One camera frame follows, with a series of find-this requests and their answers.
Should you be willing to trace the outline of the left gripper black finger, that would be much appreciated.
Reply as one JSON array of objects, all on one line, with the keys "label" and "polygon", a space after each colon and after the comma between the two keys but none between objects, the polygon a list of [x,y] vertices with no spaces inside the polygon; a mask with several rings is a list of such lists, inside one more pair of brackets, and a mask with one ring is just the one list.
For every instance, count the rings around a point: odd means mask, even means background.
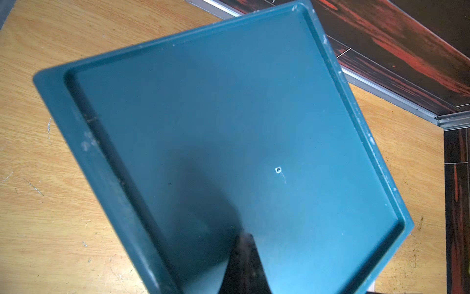
[{"label": "left gripper black finger", "polygon": [[253,235],[236,237],[220,294],[271,294]]}]

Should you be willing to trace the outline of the teal drawer cabinet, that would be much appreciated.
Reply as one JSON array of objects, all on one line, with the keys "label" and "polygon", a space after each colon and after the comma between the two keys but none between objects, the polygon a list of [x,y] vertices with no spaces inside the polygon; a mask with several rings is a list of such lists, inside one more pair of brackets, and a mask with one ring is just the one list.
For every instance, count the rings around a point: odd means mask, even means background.
[{"label": "teal drawer cabinet", "polygon": [[414,228],[310,1],[33,78],[151,294],[364,294]]}]

